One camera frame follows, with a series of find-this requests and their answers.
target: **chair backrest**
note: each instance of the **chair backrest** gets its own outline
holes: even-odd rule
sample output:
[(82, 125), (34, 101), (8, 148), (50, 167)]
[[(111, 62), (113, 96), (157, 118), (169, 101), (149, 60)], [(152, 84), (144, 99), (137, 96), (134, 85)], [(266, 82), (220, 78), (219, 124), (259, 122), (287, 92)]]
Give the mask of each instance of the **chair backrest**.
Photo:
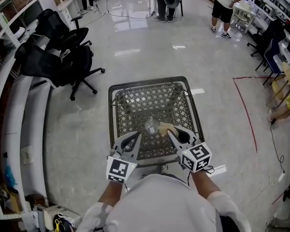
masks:
[(60, 67), (60, 57), (48, 53), (34, 45), (27, 50), (25, 57), (22, 58), (20, 73), (27, 76), (48, 78), (58, 87), (58, 70)]
[(262, 34), (262, 36), (268, 40), (268, 43), (272, 39), (275, 39), (279, 42), (286, 37), (284, 33), (284, 26), (282, 25), (279, 19), (271, 21), (266, 31)]
[(279, 54), (279, 45), (278, 41), (272, 39), (269, 49), (265, 52), (264, 57), (274, 73), (281, 73), (281, 70), (277, 66), (276, 62), (274, 61), (274, 56)]
[(47, 38), (53, 40), (61, 38), (70, 30), (67, 25), (61, 20), (58, 12), (51, 9), (43, 11), (38, 15), (39, 24), (35, 29), (37, 34), (45, 35)]

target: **black shorts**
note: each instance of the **black shorts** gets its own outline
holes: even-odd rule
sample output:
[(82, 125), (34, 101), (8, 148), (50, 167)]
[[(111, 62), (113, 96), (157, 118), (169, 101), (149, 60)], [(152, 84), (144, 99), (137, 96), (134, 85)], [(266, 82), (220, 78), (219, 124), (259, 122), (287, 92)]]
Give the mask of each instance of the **black shorts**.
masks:
[(212, 12), (212, 16), (214, 18), (220, 17), (220, 19), (223, 22), (229, 23), (231, 21), (232, 14), (233, 14), (233, 9), (228, 9), (228, 8), (224, 7), (220, 2), (215, 0), (213, 12)]

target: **sleeve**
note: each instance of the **sleeve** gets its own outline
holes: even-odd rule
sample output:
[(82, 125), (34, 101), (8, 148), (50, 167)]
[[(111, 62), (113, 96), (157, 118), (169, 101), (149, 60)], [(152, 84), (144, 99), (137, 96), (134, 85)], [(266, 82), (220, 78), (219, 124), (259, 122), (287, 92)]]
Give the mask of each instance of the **sleeve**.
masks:
[(112, 206), (104, 203), (94, 204), (86, 211), (81, 224), (77, 228), (77, 232), (92, 232), (96, 228), (103, 227), (112, 209)]
[(248, 220), (237, 208), (230, 196), (222, 191), (214, 191), (208, 196), (207, 200), (217, 210), (219, 215), (230, 217), (240, 232), (251, 232)]

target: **concrete floor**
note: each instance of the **concrete floor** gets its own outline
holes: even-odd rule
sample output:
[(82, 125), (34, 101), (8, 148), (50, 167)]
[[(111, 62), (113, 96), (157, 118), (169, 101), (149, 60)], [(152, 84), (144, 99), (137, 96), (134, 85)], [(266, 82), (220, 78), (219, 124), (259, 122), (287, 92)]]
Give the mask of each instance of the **concrete floor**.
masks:
[[(99, 1), (98, 6), (102, 13), (107, 11), (106, 0)], [(107, 7), (114, 15), (145, 18), (150, 14), (147, 0), (108, 0)], [(106, 72), (87, 78), (98, 90), (97, 95), (81, 85), (72, 102), (71, 86), (52, 91), (44, 145), (49, 198), (84, 215), (104, 191), (108, 183), (106, 157), (110, 152), (109, 86), (182, 75), (193, 92), (204, 90), (193, 97), (205, 140), (213, 152), (212, 165), (226, 167), (226, 172), (212, 177), (213, 181), (243, 210), (253, 231), (264, 231), (272, 214), (287, 207), (281, 198), (271, 204), (290, 184), (290, 118), (273, 126), (278, 155), (284, 155), (286, 171), (282, 181), (275, 183), (282, 170), (265, 105), (269, 94), (262, 79), (233, 80), (265, 75), (262, 67), (255, 72), (260, 57), (252, 58), (253, 49), (246, 46), (252, 39), (237, 30), (236, 34), (230, 32), (231, 40), (224, 39), (220, 36), (222, 27), (213, 34), (208, 28), (212, 4), (206, 0), (183, 0), (183, 7), (184, 17), (179, 15), (171, 24), (154, 18), (109, 14), (98, 19), (101, 15), (93, 11), (84, 16), (81, 26), (96, 20), (86, 26), (95, 54), (92, 68), (102, 67)], [(250, 116), (258, 152), (235, 83)], [(152, 169), (136, 170), (128, 187), (144, 171)], [(188, 172), (176, 163), (170, 164), (170, 173), (187, 180)]]

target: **chair base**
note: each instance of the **chair base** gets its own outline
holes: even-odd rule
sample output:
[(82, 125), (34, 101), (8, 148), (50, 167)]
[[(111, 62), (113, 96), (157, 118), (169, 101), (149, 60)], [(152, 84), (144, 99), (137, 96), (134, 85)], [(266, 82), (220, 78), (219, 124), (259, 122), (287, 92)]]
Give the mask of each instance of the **chair base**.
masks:
[(83, 82), (88, 88), (90, 88), (92, 90), (92, 93), (94, 94), (97, 94), (97, 90), (95, 90), (86, 80), (85, 78), (92, 75), (93, 73), (95, 72), (98, 72), (98, 71), (101, 71), (101, 73), (104, 73), (105, 72), (105, 69), (103, 68), (97, 68), (95, 70), (92, 70), (92, 71), (89, 71), (88, 74), (82, 79), (82, 80), (77, 80), (75, 83), (74, 83), (74, 86), (72, 87), (72, 93), (71, 93), (71, 96), (70, 96), (70, 100), (71, 101), (74, 101), (75, 100), (75, 93), (79, 87), (79, 85), (81, 84), (81, 82)]

